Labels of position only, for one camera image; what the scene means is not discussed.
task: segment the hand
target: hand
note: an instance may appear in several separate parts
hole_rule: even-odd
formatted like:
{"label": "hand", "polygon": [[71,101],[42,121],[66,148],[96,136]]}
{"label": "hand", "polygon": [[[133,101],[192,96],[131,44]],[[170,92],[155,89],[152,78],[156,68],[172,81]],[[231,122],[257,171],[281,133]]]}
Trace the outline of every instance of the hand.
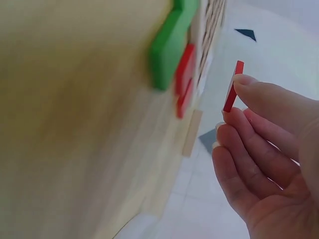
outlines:
{"label": "hand", "polygon": [[249,109],[223,113],[212,154],[229,204],[253,239],[318,239],[319,102],[244,75],[234,87]]}

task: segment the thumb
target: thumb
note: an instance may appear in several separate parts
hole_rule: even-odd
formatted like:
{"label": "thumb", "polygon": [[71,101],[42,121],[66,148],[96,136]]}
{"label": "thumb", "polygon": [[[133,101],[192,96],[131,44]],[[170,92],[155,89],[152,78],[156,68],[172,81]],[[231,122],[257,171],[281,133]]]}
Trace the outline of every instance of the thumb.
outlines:
{"label": "thumb", "polygon": [[234,76],[239,98],[299,140],[301,171],[319,207],[319,102],[246,75]]}
{"label": "thumb", "polygon": [[280,86],[258,82],[246,75],[235,75],[234,88],[248,108],[296,136],[319,117],[317,101]]}

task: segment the red rectangle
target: red rectangle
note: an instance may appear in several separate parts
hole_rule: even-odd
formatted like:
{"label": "red rectangle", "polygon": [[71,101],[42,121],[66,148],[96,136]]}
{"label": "red rectangle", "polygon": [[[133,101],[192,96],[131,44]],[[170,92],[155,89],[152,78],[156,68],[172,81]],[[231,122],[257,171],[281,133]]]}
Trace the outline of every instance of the red rectangle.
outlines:
{"label": "red rectangle", "polygon": [[[243,72],[244,72],[244,62],[237,61],[234,75],[243,74]],[[232,78],[231,82],[229,84],[229,88],[228,88],[227,97],[226,97],[225,106],[224,106],[223,111],[230,112],[230,110],[233,107],[233,104],[235,102],[236,96],[237,96],[237,94],[236,94],[235,89],[234,89],[234,80]]]}
{"label": "red rectangle", "polygon": [[193,78],[195,70],[195,45],[188,44],[176,69],[175,93],[184,96],[189,80]]}
{"label": "red rectangle", "polygon": [[193,94],[193,87],[194,87],[194,81],[193,79],[190,79],[188,85],[187,85],[187,89],[186,89],[186,93],[184,96],[180,96],[178,98],[177,101],[177,117],[179,117],[180,119],[182,119],[184,117],[184,114],[187,110],[187,107],[189,105],[191,96]]}

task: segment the green block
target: green block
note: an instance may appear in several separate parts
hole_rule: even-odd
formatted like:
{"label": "green block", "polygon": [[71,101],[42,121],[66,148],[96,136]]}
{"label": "green block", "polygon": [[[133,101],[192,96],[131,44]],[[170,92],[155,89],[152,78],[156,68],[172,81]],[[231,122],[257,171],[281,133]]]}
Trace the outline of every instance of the green block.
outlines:
{"label": "green block", "polygon": [[197,0],[174,0],[174,8],[150,48],[153,85],[166,90],[184,53],[185,37],[197,10]]}

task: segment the wooden panel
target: wooden panel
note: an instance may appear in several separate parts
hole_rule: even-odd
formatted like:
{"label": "wooden panel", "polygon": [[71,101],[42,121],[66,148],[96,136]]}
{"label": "wooden panel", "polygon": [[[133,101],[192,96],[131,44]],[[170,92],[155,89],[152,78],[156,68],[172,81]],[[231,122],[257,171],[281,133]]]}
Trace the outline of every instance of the wooden panel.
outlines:
{"label": "wooden panel", "polygon": [[194,110],[193,112],[182,152],[185,157],[191,156],[202,115],[203,111]]}
{"label": "wooden panel", "polygon": [[1,1],[3,238],[110,239],[161,214],[190,120],[147,71],[170,4]]}

